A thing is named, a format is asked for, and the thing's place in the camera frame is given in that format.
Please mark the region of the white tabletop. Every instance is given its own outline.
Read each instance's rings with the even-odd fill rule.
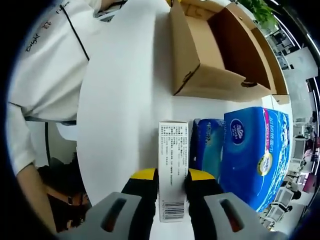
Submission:
[[[246,107],[278,107],[271,96],[245,103],[172,96],[169,10],[164,0],[128,1],[90,59],[77,114],[77,154],[92,205],[121,192],[135,171],[157,167],[160,121],[192,123]],[[282,108],[292,118],[290,105]],[[164,238],[193,239],[190,219],[159,223],[157,209],[150,239]]]

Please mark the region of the tissue package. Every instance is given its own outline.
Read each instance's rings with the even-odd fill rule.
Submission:
[[[208,172],[218,179],[224,136],[223,120],[195,119],[190,141],[189,167]]]
[[[289,162],[289,117],[262,107],[226,113],[220,184],[257,212],[270,204]]]

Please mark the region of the vinda logo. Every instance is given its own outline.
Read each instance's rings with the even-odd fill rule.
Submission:
[[[230,123],[232,141],[236,144],[242,144],[245,139],[245,128],[239,119],[233,119]]]

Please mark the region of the open cardboard box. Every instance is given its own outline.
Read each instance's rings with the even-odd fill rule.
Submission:
[[[170,18],[175,95],[247,102],[273,94],[289,102],[276,56],[236,4],[173,0]]]

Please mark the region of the small white box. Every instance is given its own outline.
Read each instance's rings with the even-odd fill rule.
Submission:
[[[181,222],[186,212],[185,178],[188,175],[188,123],[160,122],[158,144],[160,222]]]

